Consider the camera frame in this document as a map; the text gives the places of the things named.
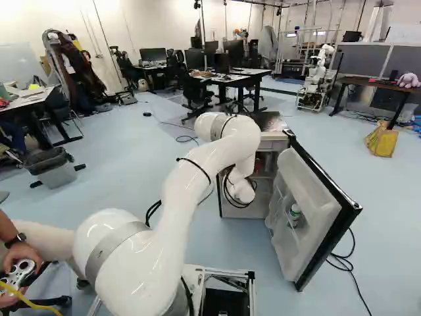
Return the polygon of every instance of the yellow cable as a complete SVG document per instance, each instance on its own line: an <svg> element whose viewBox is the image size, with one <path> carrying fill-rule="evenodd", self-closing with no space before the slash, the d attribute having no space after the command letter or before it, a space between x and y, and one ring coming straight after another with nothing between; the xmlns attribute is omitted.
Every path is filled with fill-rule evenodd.
<svg viewBox="0 0 421 316"><path fill-rule="evenodd" d="M32 303L30 300L28 300L27 298L25 298L22 295L22 293L20 293L19 291L16 291L13 287L11 287L10 285L7 285L4 282L1 282L0 281L0 287L5 288L9 292L11 292L14 295L16 295L19 298L19 300L23 301L26 305L30 306L31 308L34 308L34 309L46 309L48 311L52 311L57 316L62 316L62 314L59 311L57 311L55 308L53 308L51 306L41 306L41 305L36 305L36 304Z"/></svg>

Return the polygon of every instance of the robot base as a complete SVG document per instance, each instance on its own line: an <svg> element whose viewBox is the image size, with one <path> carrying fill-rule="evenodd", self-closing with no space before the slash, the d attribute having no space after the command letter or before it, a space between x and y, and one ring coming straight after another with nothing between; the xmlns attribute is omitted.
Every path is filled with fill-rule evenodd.
<svg viewBox="0 0 421 316"><path fill-rule="evenodd" d="M185 265L183 278L192 293L194 316L255 316L256 289L253 271L220 270ZM97 296L87 316L99 314Z"/></svg>

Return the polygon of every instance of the wrist watch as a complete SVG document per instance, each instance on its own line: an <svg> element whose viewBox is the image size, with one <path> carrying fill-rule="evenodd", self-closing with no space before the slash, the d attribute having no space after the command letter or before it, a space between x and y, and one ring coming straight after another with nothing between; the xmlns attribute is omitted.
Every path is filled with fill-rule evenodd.
<svg viewBox="0 0 421 316"><path fill-rule="evenodd" d="M25 242L25 241L26 241L26 235L23 232L20 232L12 240L9 240L8 242L5 242L5 247L7 249L11 249L14 244L16 244L18 242Z"/></svg>

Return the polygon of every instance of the gray bin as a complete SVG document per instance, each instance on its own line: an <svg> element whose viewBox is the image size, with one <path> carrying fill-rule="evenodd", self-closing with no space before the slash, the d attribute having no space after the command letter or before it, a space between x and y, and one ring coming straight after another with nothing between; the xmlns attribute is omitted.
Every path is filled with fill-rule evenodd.
<svg viewBox="0 0 421 316"><path fill-rule="evenodd" d="M55 189L75 181L73 162L73 156L57 147L29 156L24 166L49 189Z"/></svg>

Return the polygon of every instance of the white wall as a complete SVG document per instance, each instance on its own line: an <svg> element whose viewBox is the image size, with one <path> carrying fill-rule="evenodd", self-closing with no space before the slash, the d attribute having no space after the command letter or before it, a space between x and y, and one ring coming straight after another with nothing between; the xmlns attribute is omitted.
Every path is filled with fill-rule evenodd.
<svg viewBox="0 0 421 316"><path fill-rule="evenodd" d="M222 0L203 0L207 40L214 32L216 40L225 36L225 15ZM343 0L332 0L333 16L331 28L337 28L340 7ZM346 0L338 36L341 39L346 30L355 30L363 0ZM375 0L367 0L360 30L365 31ZM193 8L193 0L95 0L109 45L118 45L126 50L133 62L139 59L142 47L165 47L187 49L190 37L199 18L199 10ZM228 37L235 28L246 28L250 19L250 38L258 38L262 26L263 6L250 5L228 0ZM330 18L330 4L317 4L316 25L327 28ZM303 27L306 6L293 7L282 11L281 29L293 30ZM419 24L421 1L395 0L392 23ZM36 57L44 55L41 35L48 28L75 33L84 49L94 55L95 49L102 53L102 59L93 59L95 71L112 90L119 90L118 77L108 53L93 2L88 0L14 0L4 1L2 10L7 12L0 19L0 44L29 42ZM88 26L95 35L98 45L91 41L82 19L82 13L91 22ZM266 7L263 24L273 25L278 31L276 9ZM307 26L312 22L312 7L309 8Z"/></svg>
<svg viewBox="0 0 421 316"><path fill-rule="evenodd" d="M332 0L332 23L330 29L340 29L338 32L338 41L340 41L347 30L357 30L357 24L359 21L362 3L364 0L346 0L344 11L342 14L341 24L339 25L339 17L341 12L341 7L343 0ZM364 12L362 14L360 28L358 29L363 34L366 31L368 26L368 21L370 20L374 4L376 0L367 0ZM300 26L304 28L305 26L309 27L312 25L312 16L313 9L312 5L309 7L307 23L304 25L306 5L301 5L297 7L292 7L290 9L284 9L282 11L282 21L281 29L293 30L295 26ZM391 17L391 23L399 24L420 24L421 23L421 1L419 0L395 0L395 5L393 6L393 13ZM266 8L264 23L270 25L271 22L272 9ZM316 26L327 29L330 19L330 3L323 2L318 3L316 6ZM278 29L278 23L274 23L275 32ZM329 39L332 39L334 34L330 34Z"/></svg>
<svg viewBox="0 0 421 316"><path fill-rule="evenodd" d="M2 3L3 14L0 19L0 43L29 42L34 50L36 59L45 55L45 48L41 40L42 33L48 28L54 28L62 32L73 32L79 38L82 47L94 52L90 41L81 10L84 8L77 1L43 0L42 3L32 0L4 1ZM111 91L121 90L118 78L113 71L111 58L107 53L103 37L98 32L97 20L92 18L93 27L97 32L103 59L93 59L95 71Z"/></svg>
<svg viewBox="0 0 421 316"><path fill-rule="evenodd" d="M193 0L96 0L97 8L110 45L117 45L137 61L140 48L165 47L187 49L194 36L199 11ZM222 0L204 0L206 40L222 41L225 36L225 13ZM228 38L236 28L247 28L251 5L228 1ZM257 38L261 29L262 7L251 10L251 38Z"/></svg>

